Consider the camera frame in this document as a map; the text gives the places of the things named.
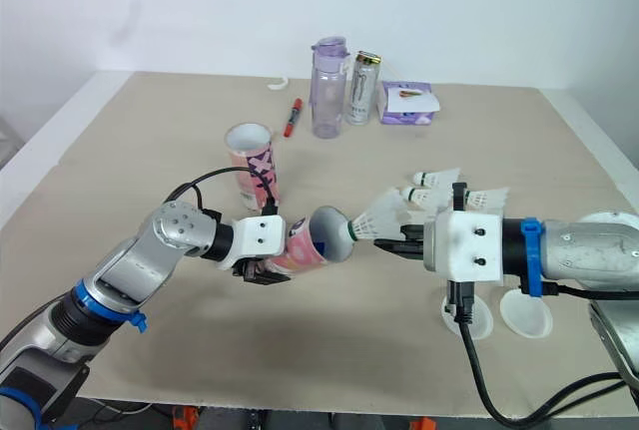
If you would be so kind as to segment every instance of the white shuttlecock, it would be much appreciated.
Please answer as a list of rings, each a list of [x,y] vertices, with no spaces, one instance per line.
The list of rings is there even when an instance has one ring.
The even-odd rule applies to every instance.
[[[406,202],[397,189],[391,189],[377,198],[358,218],[345,222],[339,228],[339,235],[352,241],[376,238],[405,240],[405,235],[399,229],[409,220]]]
[[[448,207],[452,190],[404,188],[401,196],[406,201],[417,204],[428,215],[436,215]]]
[[[503,213],[508,191],[509,188],[470,191],[466,197],[466,210],[499,215]]]
[[[409,220],[407,223],[413,225],[424,225],[425,223],[435,219],[435,215],[428,211],[408,211]]]
[[[415,173],[412,183],[427,189],[452,189],[453,183],[459,179],[459,168],[440,171],[438,173]]]

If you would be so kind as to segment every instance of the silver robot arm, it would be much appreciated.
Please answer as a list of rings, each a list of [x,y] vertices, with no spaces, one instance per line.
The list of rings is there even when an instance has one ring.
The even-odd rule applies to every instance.
[[[447,210],[402,232],[406,240],[379,239],[375,245],[423,260],[427,270],[446,279],[448,305],[456,307],[456,315],[472,314],[475,282],[499,282],[512,274],[521,279],[522,292],[541,297],[569,293],[548,280],[579,281],[585,289],[577,289],[579,296],[591,299],[595,330],[639,397],[639,216],[600,213],[580,222],[540,222]],[[606,300],[592,292],[634,299]]]
[[[183,256],[230,268],[284,250],[286,224],[278,215],[231,225],[214,217],[187,203],[165,203],[69,292],[16,327],[0,343],[0,430],[32,430],[59,417],[110,335],[125,322],[146,330],[140,307]]]

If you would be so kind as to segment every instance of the paper cup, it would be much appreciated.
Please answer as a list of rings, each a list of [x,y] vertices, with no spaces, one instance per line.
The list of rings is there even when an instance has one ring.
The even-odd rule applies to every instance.
[[[273,162],[271,131],[261,124],[238,124],[229,129],[225,141],[229,148],[231,164],[252,169],[264,176],[278,204],[280,193],[276,165]],[[267,201],[267,192],[260,179],[249,173],[236,173],[236,179],[244,205],[252,211],[260,210]]]
[[[468,325],[468,330],[470,330],[470,337],[473,340],[481,340],[492,333],[492,313],[490,313],[488,305],[486,305],[482,299],[476,295],[474,298],[475,302],[472,305],[472,323]],[[446,327],[448,327],[448,330],[458,337],[461,337],[459,324],[455,322],[454,307],[452,313],[448,313],[445,310],[447,301],[448,298],[444,297],[441,303],[441,318],[443,319],[443,323],[446,324]]]
[[[266,260],[266,268],[292,274],[346,260],[353,242],[341,239],[338,229],[347,221],[344,214],[329,206],[298,220],[289,229],[285,253]]]

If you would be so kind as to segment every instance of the silver can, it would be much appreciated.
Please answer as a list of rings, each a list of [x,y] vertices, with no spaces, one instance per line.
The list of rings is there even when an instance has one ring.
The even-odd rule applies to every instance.
[[[355,125],[366,124],[376,95],[381,56],[359,51],[352,70],[350,109],[346,120]]]

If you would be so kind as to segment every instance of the clear water bottle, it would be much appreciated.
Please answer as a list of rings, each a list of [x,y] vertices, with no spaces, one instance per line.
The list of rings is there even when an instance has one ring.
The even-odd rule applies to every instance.
[[[313,134],[323,139],[339,135],[343,98],[346,90],[346,39],[341,36],[320,39],[313,49],[311,109]]]

